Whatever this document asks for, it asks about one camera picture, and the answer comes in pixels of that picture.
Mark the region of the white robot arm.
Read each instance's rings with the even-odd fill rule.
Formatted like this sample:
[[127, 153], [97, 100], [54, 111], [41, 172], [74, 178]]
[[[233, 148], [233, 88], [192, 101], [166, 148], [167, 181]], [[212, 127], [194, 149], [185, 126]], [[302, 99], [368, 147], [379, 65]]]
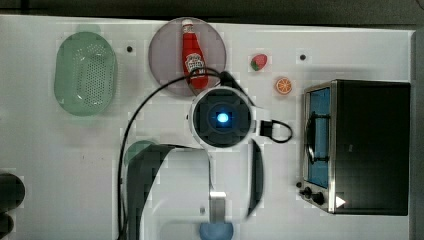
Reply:
[[125, 156], [122, 240], [160, 240], [163, 227], [215, 229], [246, 221], [264, 185], [257, 108], [240, 90], [198, 95], [188, 114], [196, 147], [134, 144]]

